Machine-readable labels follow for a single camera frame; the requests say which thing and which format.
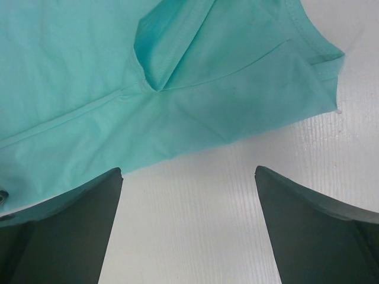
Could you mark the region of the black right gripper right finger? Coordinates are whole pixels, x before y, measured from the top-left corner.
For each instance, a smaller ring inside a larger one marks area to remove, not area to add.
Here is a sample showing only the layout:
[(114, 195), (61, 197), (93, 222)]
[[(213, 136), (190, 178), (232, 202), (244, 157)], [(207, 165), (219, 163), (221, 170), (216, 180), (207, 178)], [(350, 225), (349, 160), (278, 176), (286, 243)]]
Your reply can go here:
[(255, 181), (282, 283), (378, 283), (378, 213), (267, 167)]

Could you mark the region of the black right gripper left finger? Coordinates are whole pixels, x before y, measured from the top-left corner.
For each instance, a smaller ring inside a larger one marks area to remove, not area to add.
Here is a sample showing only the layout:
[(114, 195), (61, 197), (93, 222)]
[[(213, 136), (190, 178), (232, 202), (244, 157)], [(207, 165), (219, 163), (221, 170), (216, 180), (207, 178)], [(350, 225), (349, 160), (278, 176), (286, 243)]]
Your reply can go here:
[(115, 168), (1, 216), (1, 283), (98, 283), (122, 183)]

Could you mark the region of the teal t shirt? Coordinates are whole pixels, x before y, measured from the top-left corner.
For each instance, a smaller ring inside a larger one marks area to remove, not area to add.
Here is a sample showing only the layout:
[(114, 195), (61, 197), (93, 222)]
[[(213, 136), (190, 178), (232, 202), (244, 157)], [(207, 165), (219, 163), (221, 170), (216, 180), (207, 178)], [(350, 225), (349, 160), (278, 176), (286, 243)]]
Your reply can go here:
[(2, 1), (1, 226), (332, 112), (344, 57), (300, 1)]

